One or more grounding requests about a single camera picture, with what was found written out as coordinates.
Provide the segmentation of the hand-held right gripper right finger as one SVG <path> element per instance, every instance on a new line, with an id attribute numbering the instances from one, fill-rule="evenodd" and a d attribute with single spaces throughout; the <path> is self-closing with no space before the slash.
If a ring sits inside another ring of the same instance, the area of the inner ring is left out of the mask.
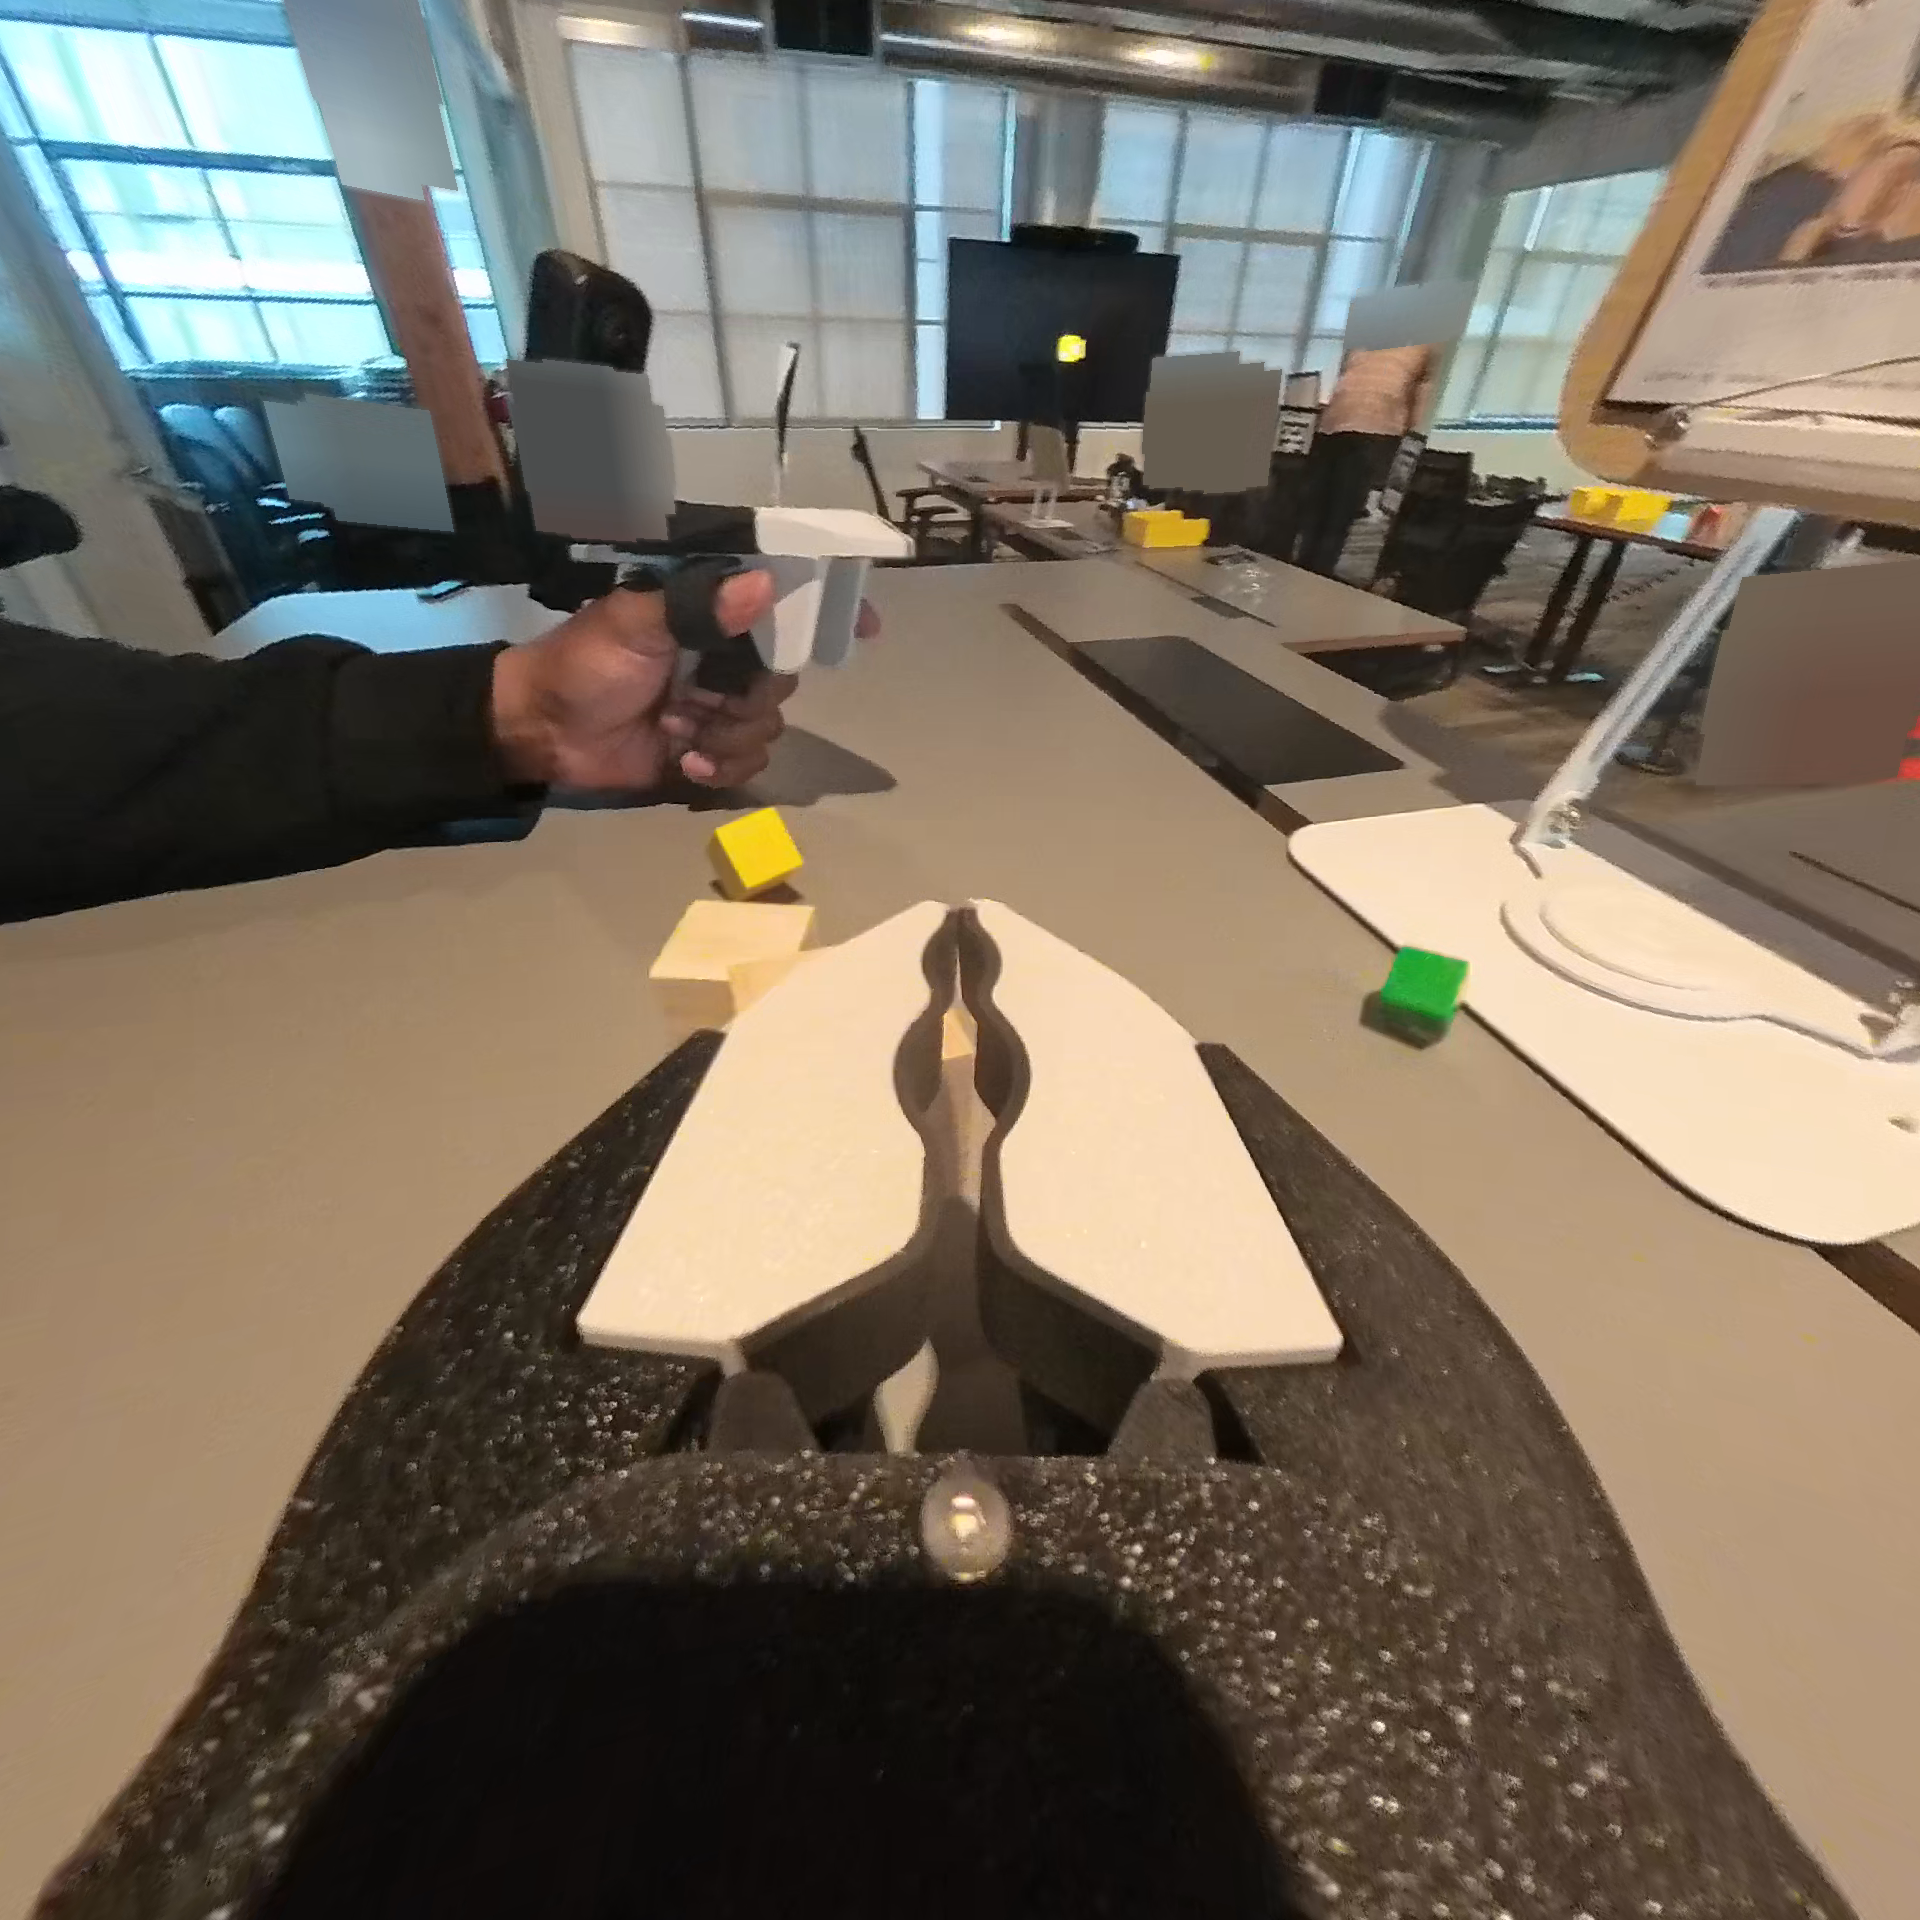
<path id="1" fill-rule="evenodd" d="M 983 1222 L 1020 1282 L 1159 1374 L 1328 1365 L 1345 1336 L 1202 1062 L 1132 980 L 970 902 L 979 1065 L 995 1068 Z"/>

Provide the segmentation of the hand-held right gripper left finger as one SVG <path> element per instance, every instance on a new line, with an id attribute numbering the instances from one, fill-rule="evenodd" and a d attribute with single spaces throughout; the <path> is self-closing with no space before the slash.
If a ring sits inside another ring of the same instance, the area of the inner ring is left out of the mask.
<path id="1" fill-rule="evenodd" d="M 944 1209 L 955 912 L 801 960 L 732 1021 L 579 1314 L 581 1340 L 725 1374 L 897 1374 Z"/>

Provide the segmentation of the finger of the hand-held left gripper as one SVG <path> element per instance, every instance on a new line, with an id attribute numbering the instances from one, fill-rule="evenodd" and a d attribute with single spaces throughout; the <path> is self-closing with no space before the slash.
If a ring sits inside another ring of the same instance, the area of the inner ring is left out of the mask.
<path id="1" fill-rule="evenodd" d="M 775 582 L 775 606 L 752 629 L 767 670 L 838 669 L 855 643 L 843 637 L 843 517 L 864 510 L 767 506 L 754 514 L 754 566 Z"/>
<path id="2" fill-rule="evenodd" d="M 844 645 L 855 645 L 862 637 L 875 568 L 912 562 L 919 551 L 911 535 L 882 517 L 840 517 L 838 523 L 838 596 L 844 605 L 838 632 Z"/>

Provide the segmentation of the yellow wooden cube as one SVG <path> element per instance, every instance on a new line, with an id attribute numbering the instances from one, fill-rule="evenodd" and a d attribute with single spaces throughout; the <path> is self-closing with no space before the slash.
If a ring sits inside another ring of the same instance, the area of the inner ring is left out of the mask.
<path id="1" fill-rule="evenodd" d="M 714 887 L 730 902 L 763 901 L 789 888 L 805 872 L 805 853 L 794 830 L 773 807 L 712 829 L 707 853 Z"/>

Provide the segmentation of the green wooden cube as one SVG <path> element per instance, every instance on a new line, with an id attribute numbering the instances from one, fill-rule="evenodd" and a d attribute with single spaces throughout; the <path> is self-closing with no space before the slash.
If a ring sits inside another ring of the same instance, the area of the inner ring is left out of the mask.
<path id="1" fill-rule="evenodd" d="M 1380 988 L 1363 1000 L 1361 1022 L 1407 1046 L 1441 1045 L 1463 1012 L 1471 973 L 1467 959 L 1399 947 Z"/>

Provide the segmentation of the person's left forearm black sleeve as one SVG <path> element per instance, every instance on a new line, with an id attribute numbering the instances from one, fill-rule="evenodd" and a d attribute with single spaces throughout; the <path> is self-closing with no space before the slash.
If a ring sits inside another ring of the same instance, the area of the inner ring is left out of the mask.
<path id="1" fill-rule="evenodd" d="M 548 789 L 492 727 L 498 645 L 162 654 L 3 629 L 3 921 L 516 841 Z"/>

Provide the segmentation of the person's left hand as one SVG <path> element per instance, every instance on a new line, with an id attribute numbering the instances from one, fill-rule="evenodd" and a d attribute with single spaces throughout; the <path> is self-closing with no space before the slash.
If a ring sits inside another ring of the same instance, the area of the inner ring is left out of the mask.
<path id="1" fill-rule="evenodd" d="M 492 660 L 490 732 L 512 789 L 646 799 L 763 775 L 798 679 L 761 672 L 723 693 L 681 676 L 666 588 L 612 588 Z"/>

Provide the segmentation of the black office chair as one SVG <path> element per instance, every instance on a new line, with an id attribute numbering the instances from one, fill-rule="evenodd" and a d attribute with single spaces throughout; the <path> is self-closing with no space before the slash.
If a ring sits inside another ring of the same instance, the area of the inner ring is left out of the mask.
<path id="1" fill-rule="evenodd" d="M 1476 477 L 1471 453 L 1428 444 L 1404 470 L 1366 588 L 1467 630 L 1548 498 L 1541 478 Z"/>
<path id="2" fill-rule="evenodd" d="M 877 462 L 875 447 L 862 424 L 850 429 L 853 462 L 864 475 L 875 501 L 877 517 L 891 523 L 908 545 L 908 552 L 895 566 L 979 564 L 983 549 L 976 539 L 973 510 L 941 488 L 907 488 L 889 493 Z"/>

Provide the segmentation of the dark wooden table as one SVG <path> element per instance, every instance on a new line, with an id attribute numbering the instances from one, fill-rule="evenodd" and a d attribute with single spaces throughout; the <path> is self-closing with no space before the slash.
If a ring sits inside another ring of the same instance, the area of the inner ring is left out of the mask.
<path id="1" fill-rule="evenodd" d="M 941 498 L 959 508 L 973 527 L 984 527 L 989 508 L 1031 510 L 1048 505 L 1092 506 L 1108 498 L 1103 477 L 1068 477 L 1052 482 L 1035 477 L 1020 462 L 923 461 L 923 481 L 915 493 Z"/>

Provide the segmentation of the black monitor screen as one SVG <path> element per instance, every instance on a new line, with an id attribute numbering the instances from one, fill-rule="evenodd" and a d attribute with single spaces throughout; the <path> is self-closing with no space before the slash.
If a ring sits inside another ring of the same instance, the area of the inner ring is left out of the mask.
<path id="1" fill-rule="evenodd" d="M 1141 424 L 1180 287 L 1175 253 L 1131 233 L 1020 228 L 947 244 L 943 415 L 1024 422 L 1024 367 L 1064 332 L 1087 339 L 1078 424 Z"/>

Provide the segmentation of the yellow marker on clear stand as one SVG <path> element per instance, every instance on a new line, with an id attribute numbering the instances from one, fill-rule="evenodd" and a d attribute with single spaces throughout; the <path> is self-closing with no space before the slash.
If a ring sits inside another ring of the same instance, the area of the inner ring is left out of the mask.
<path id="1" fill-rule="evenodd" d="M 1022 369 L 1022 444 L 1032 485 L 1026 525 L 1037 530 L 1068 527 L 1060 506 L 1070 485 L 1077 482 L 1083 442 L 1077 409 L 1088 352 L 1087 336 L 1064 332 L 1045 349 L 1040 358 Z"/>

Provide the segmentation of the black desk mat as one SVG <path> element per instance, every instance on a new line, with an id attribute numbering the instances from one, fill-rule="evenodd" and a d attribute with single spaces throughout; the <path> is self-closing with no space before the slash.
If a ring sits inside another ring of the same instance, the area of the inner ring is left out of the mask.
<path id="1" fill-rule="evenodd" d="M 1080 643 L 1075 663 L 1162 732 L 1255 789 L 1400 772 L 1404 761 L 1190 637 Z"/>

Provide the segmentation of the grey office table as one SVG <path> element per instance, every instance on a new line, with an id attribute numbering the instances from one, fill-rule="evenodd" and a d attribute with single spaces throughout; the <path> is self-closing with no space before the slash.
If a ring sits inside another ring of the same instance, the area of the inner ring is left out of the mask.
<path id="1" fill-rule="evenodd" d="M 1455 623 L 1238 545 L 1136 547 L 1098 514 L 1037 525 L 999 505 L 980 510 L 979 535 L 1013 605 L 1073 645 L 1173 637 L 1201 618 L 1321 660 L 1455 663 L 1469 641 Z"/>

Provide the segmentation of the white stand with wooden board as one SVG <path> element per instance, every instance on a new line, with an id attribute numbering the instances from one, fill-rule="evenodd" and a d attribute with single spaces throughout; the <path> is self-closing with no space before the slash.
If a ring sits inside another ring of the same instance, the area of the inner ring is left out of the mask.
<path id="1" fill-rule="evenodd" d="M 1916 1230 L 1916 421 L 1612 399 L 1815 4 L 1767 4 L 1564 379 L 1605 482 L 1745 517 L 1526 807 L 1315 824 L 1291 858 L 1675 1186 L 1811 1246 Z"/>

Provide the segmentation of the printed paper sheet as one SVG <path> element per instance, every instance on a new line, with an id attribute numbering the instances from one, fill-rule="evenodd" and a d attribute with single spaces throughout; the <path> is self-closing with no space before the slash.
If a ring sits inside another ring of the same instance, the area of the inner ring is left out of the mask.
<path id="1" fill-rule="evenodd" d="M 1918 6 L 1815 4 L 1611 396 L 1915 422 L 1916 356 Z"/>

